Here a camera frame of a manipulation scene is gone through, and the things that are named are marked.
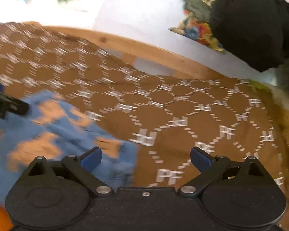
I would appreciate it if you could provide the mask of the brown PF patterned blanket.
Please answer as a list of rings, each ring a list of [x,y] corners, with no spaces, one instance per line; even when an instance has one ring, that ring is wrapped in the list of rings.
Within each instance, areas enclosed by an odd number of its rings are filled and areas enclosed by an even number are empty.
[[[138,71],[84,39],[0,23],[0,84],[24,101],[50,91],[116,139],[138,147],[131,185],[176,187],[198,174],[194,146],[234,161],[257,157],[283,188],[280,139],[243,79],[183,80]]]

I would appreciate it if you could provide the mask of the blue patterned child pants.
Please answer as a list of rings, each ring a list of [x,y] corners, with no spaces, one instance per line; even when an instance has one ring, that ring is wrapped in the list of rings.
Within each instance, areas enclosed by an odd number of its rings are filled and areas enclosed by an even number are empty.
[[[38,156],[59,161],[98,146],[102,160],[92,174],[113,189],[133,182],[138,147],[116,139],[94,123],[99,115],[82,113],[59,95],[42,91],[27,98],[29,112],[0,119],[0,205],[27,166]]]

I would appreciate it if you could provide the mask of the colourful landscape wall poster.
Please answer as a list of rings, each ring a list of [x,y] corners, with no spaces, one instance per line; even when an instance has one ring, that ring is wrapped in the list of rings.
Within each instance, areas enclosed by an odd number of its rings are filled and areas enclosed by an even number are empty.
[[[185,18],[170,31],[183,35],[215,51],[223,52],[224,48],[213,36],[209,26],[211,4],[215,0],[183,0]]]

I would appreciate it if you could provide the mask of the black puffy jacket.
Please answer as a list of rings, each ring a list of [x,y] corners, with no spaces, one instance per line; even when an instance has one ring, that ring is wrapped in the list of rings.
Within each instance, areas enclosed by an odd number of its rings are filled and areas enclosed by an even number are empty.
[[[289,59],[289,3],[284,0],[215,0],[209,24],[224,49],[259,72]]]

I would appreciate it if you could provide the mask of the wooden bed frame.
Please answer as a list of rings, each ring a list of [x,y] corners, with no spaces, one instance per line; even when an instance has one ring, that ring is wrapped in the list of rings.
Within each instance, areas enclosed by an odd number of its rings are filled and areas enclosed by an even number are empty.
[[[30,21],[29,24],[53,32],[86,39],[99,47],[120,52],[122,54],[121,59],[129,64],[135,62],[138,57],[158,63],[159,65],[174,70],[173,76],[177,78],[238,78],[236,74],[234,76],[224,74],[182,55],[119,35],[70,27],[43,26],[35,21]],[[280,89],[270,85],[267,87],[271,92],[271,98],[268,100],[268,104],[272,109],[273,116],[280,125],[288,128],[289,97]]]

